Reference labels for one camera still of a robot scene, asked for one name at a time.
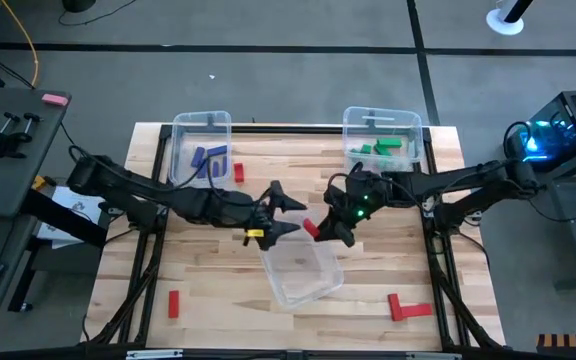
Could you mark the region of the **white stand base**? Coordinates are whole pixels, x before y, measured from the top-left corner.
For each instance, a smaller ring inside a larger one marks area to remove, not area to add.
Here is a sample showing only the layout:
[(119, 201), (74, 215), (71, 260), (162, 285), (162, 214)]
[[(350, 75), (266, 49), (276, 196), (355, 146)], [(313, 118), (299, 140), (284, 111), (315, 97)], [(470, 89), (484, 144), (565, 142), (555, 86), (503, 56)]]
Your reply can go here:
[(496, 7), (486, 15), (487, 25), (496, 33), (514, 36), (524, 29), (522, 16), (534, 0), (496, 0)]

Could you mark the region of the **silver bracket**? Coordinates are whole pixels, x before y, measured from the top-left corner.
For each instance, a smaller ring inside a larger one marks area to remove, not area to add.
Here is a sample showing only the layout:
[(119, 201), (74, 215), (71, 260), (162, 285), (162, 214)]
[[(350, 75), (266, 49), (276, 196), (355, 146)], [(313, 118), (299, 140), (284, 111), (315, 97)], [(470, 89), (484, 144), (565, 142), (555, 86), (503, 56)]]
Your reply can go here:
[(462, 360), (462, 356), (443, 352), (407, 352), (406, 360)]
[(125, 360), (167, 360), (182, 358), (182, 349), (144, 349), (126, 353)]

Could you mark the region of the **dark grey desk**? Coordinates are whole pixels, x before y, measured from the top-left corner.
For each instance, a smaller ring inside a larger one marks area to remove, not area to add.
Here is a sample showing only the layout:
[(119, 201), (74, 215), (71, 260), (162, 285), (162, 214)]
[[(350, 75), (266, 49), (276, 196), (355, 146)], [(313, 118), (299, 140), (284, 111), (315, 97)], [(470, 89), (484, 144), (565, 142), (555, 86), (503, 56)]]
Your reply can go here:
[(18, 147), (23, 158), (0, 158), (0, 217), (19, 211), (66, 114), (65, 106), (48, 104), (42, 97), (41, 91), (0, 88), (0, 128), (10, 113), (19, 121), (11, 121), (6, 132), (28, 130), (31, 137)]

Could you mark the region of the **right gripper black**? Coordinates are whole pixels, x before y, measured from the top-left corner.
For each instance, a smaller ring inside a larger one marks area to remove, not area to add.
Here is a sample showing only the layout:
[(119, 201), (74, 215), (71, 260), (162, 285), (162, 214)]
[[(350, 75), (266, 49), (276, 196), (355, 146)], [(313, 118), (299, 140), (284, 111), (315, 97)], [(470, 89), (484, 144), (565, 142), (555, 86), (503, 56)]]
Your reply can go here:
[(335, 174), (343, 177), (345, 187), (330, 183), (326, 189), (328, 212), (318, 225), (318, 242), (340, 240), (348, 248), (355, 245), (350, 229), (386, 205), (389, 183), (370, 171)]

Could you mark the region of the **clear plastic bin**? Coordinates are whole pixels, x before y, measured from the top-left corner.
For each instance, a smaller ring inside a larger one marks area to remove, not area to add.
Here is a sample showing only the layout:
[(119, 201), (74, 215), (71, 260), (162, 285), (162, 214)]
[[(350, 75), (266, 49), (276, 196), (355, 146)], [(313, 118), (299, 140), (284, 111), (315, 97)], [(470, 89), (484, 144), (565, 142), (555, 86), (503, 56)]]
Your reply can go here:
[[(185, 184), (191, 187), (207, 188), (210, 184), (223, 188), (232, 183), (232, 145), (231, 116), (226, 111), (190, 112), (177, 115), (171, 130), (171, 163), (168, 179), (175, 185)], [(212, 176), (212, 157), (205, 154), (209, 163), (208, 174), (204, 179), (197, 179), (199, 169), (191, 166), (191, 160), (197, 146), (210, 148), (227, 145), (229, 170), (223, 178)]]
[[(373, 149), (378, 138), (400, 138), (402, 146), (380, 156)], [(343, 113), (342, 144), (346, 171), (361, 163), (375, 173), (412, 172), (424, 157), (422, 120), (411, 111), (351, 106)], [(364, 144), (372, 146), (371, 154), (350, 152)]]
[(322, 298), (340, 288), (344, 273), (330, 242), (315, 242), (303, 228), (305, 220), (320, 220), (312, 210), (279, 212), (277, 218), (300, 229), (282, 235), (267, 251), (260, 251), (277, 303), (294, 309)]

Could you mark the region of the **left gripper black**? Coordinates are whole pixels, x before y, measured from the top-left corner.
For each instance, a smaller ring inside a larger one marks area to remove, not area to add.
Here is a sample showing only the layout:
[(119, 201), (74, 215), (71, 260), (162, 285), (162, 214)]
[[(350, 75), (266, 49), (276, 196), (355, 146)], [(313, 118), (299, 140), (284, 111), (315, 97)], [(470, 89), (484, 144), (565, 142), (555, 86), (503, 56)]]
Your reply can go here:
[[(262, 195), (258, 199), (222, 197), (217, 200), (220, 206), (218, 214), (214, 219), (214, 226), (220, 228), (237, 228), (245, 231), (252, 230), (262, 236), (256, 238), (259, 249), (267, 251), (275, 246), (277, 240), (286, 234), (298, 231), (301, 227), (298, 224), (272, 221), (266, 210), (263, 210), (263, 201), (266, 196)], [(270, 182), (268, 208), (275, 211), (303, 211), (307, 209), (305, 204), (286, 195), (281, 183), (278, 180)]]

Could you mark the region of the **white paper sheet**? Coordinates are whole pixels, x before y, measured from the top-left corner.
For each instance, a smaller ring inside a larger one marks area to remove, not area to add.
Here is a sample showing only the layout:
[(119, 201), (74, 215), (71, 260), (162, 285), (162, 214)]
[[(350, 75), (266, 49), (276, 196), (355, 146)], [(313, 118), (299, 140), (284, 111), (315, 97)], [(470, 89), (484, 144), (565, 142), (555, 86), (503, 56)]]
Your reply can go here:
[[(101, 197), (80, 195), (66, 186), (48, 187), (41, 190), (40, 193), (46, 195), (58, 205), (67, 208), (76, 216), (82, 217), (100, 227), (104, 227), (107, 224), (109, 217), (99, 207), (103, 201)], [(39, 223), (36, 238), (41, 242), (49, 243), (52, 249), (85, 243), (84, 240), (44, 222)]]

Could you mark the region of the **black double screw clamp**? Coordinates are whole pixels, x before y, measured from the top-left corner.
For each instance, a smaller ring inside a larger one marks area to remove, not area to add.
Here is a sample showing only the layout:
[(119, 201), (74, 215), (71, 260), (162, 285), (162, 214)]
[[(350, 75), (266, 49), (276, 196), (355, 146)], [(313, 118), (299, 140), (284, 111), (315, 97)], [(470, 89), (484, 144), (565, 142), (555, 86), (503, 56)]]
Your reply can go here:
[(21, 144), (30, 143), (33, 140), (30, 135), (30, 127), (32, 124), (39, 124), (43, 119), (37, 114), (25, 113), (23, 117), (27, 120), (27, 124), (24, 131), (6, 133), (9, 125), (19, 123), (21, 118), (10, 112), (5, 112), (4, 117), (6, 122), (0, 129), (0, 158), (23, 159), (26, 155), (19, 152), (18, 148)]

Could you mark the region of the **yellow black hazard strip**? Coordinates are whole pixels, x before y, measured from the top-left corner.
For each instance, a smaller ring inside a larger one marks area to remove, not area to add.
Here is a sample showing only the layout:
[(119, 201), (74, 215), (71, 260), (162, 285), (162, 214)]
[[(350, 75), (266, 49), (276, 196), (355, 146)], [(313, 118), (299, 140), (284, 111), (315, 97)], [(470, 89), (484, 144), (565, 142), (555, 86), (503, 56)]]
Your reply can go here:
[(540, 334), (536, 350), (539, 354), (576, 357), (576, 334)]

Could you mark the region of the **black round base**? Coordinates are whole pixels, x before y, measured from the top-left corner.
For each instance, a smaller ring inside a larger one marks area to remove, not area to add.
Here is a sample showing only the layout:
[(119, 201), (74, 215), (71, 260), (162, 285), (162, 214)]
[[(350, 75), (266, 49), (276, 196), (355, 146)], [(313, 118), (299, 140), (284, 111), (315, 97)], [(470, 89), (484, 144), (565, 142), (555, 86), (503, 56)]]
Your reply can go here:
[(97, 0), (61, 0), (67, 13), (82, 13), (95, 5)]

